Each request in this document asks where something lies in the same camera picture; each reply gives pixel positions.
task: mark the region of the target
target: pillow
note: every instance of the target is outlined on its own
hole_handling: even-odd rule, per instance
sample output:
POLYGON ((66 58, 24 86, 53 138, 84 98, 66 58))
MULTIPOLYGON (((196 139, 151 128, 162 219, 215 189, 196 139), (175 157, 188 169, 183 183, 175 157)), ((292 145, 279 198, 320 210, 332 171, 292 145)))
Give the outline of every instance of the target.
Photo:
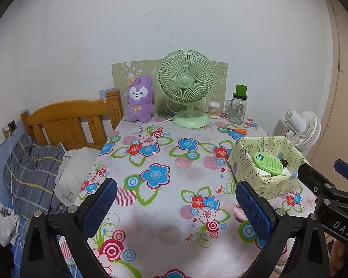
POLYGON ((38 209, 45 214, 58 213, 64 206, 54 195, 54 187, 64 151, 40 145, 24 134, 11 155, 11 168, 9 157, 3 174, 9 197, 13 195, 14 211, 26 220, 38 209))
POLYGON ((99 150, 83 147, 67 151, 59 166, 54 193, 67 207, 73 205, 82 183, 99 155, 99 150))

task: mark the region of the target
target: fan stand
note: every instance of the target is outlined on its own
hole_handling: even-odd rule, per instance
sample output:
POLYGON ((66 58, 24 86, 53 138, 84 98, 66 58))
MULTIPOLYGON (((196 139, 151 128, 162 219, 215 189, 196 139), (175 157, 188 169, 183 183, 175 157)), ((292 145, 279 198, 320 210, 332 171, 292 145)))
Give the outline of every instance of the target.
POLYGON ((208 125, 210 122, 206 113, 194 109, 194 104, 187 105, 187 110, 179 111, 177 114, 179 116, 175 117, 173 122, 188 129, 198 129, 208 125))

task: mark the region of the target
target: white pillow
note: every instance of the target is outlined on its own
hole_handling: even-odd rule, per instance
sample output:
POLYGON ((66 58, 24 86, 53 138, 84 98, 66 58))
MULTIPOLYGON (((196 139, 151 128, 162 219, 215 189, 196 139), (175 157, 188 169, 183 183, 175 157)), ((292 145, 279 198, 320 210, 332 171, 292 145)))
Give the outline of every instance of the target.
POLYGON ((67 207, 73 205, 82 183, 99 155, 98 149, 83 147, 67 151, 59 166, 54 193, 67 207))

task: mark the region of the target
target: orange scissors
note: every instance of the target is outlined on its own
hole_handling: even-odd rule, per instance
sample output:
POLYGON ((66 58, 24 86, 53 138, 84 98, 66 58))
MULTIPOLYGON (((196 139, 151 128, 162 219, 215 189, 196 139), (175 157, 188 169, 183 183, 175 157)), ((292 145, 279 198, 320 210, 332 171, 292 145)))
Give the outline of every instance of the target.
POLYGON ((224 127, 224 129, 238 132, 240 134, 243 134, 244 136, 246 136, 248 134, 247 130, 245 130, 245 129, 229 129, 227 127, 224 127))

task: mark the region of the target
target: wooden bed post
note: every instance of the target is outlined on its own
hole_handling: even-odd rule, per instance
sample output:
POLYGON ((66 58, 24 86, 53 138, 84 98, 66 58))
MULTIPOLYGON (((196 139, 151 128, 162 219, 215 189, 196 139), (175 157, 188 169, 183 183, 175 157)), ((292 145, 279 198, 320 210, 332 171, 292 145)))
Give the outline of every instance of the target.
POLYGON ((31 137, 32 140, 36 140, 36 137, 35 137, 35 134, 34 134, 34 131, 33 131, 32 127, 29 127, 29 125, 27 124, 27 116, 28 116, 27 113, 22 113, 21 114, 24 130, 31 137))
POLYGON ((123 118, 121 97, 119 90, 113 90, 106 93, 108 114, 110 116, 113 130, 123 118))

